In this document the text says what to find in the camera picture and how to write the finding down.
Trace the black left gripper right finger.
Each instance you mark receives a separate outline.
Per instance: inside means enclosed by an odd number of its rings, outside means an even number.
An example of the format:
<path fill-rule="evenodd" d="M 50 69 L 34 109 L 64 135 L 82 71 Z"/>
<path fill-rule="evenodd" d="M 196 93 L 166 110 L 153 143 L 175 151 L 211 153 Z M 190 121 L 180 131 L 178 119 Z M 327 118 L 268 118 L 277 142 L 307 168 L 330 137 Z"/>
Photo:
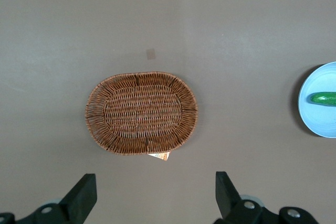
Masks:
<path fill-rule="evenodd" d="M 215 223 L 317 223 L 298 207 L 283 207 L 275 214 L 253 199 L 241 198 L 226 172 L 216 172 L 215 195 L 222 215 Z"/>

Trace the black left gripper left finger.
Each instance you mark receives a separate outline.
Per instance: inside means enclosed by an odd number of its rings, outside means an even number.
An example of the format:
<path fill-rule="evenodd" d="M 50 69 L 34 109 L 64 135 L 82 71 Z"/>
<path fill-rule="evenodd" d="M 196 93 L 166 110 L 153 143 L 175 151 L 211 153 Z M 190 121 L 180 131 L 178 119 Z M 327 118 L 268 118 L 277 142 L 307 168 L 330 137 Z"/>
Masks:
<path fill-rule="evenodd" d="M 96 175 L 85 174 L 59 203 L 45 204 L 20 220 L 1 213 L 1 223 L 84 223 L 96 202 Z"/>

